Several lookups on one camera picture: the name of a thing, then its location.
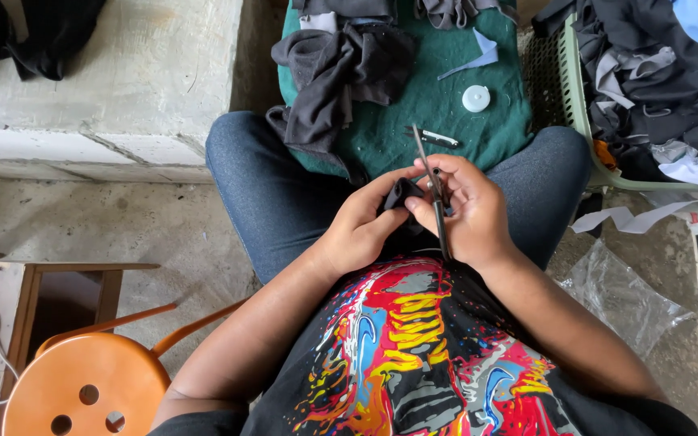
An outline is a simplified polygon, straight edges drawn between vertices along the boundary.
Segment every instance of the orange stool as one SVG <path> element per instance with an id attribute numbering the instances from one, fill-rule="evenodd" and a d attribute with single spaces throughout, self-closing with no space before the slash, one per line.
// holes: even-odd
<path id="1" fill-rule="evenodd" d="M 119 334 L 96 332 L 173 310 L 176 304 L 48 339 L 15 383 L 2 434 L 146 434 L 171 383 L 158 358 L 182 338 L 234 312 L 245 301 L 180 327 L 151 350 Z"/>

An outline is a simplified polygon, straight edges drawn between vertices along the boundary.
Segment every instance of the hand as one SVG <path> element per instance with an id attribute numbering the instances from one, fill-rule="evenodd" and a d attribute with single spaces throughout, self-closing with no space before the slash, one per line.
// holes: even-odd
<path id="1" fill-rule="evenodd" d="M 414 178 L 422 173 L 421 168 L 401 168 L 379 176 L 349 195 L 330 228 L 313 246 L 318 256 L 328 261 L 326 268 L 337 274 L 335 279 L 378 258 L 389 234 L 408 218 L 408 211 L 402 207 L 386 210 L 377 217 L 379 205 L 399 178 Z"/>
<path id="2" fill-rule="evenodd" d="M 430 168 L 441 169 L 441 179 L 453 212 L 446 217 L 446 234 L 455 259 L 481 273 L 493 262 L 505 260 L 517 249 L 508 233 L 508 216 L 502 190 L 464 157 L 432 154 Z M 414 166 L 424 170 L 421 159 Z M 427 191 L 428 178 L 417 184 Z M 406 208 L 421 225 L 438 235 L 432 196 L 409 197 Z"/>

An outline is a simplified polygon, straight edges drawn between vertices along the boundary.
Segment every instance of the wall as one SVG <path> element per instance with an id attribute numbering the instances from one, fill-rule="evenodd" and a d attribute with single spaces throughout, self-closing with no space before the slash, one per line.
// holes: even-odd
<path id="1" fill-rule="evenodd" d="M 212 121 L 278 101 L 276 28 L 267 0 L 107 0 L 62 82 L 0 61 L 0 177 L 211 182 Z"/>

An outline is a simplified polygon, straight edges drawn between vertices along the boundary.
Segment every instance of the black t-shirt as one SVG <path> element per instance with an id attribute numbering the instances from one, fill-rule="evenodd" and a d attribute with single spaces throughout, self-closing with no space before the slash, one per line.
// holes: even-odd
<path id="1" fill-rule="evenodd" d="M 336 285 L 248 417 L 188 413 L 150 435 L 698 434 L 664 403 L 583 395 L 515 325 L 464 265 L 377 262 Z"/>

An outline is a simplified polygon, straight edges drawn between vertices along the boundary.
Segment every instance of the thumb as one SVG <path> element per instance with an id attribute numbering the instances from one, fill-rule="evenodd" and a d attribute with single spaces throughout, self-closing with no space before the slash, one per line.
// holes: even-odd
<path id="1" fill-rule="evenodd" d="M 438 227 L 435 223 L 435 209 L 433 209 L 432 204 L 419 197 L 409 197 L 406 199 L 406 208 L 411 211 L 418 223 L 435 236 L 438 235 Z"/>
<path id="2" fill-rule="evenodd" d="M 386 240 L 386 238 L 400 227 L 400 224 L 405 223 L 408 218 L 408 211 L 401 208 L 394 208 L 384 211 L 375 220 L 365 224 L 363 227 L 366 232 L 378 239 Z"/>

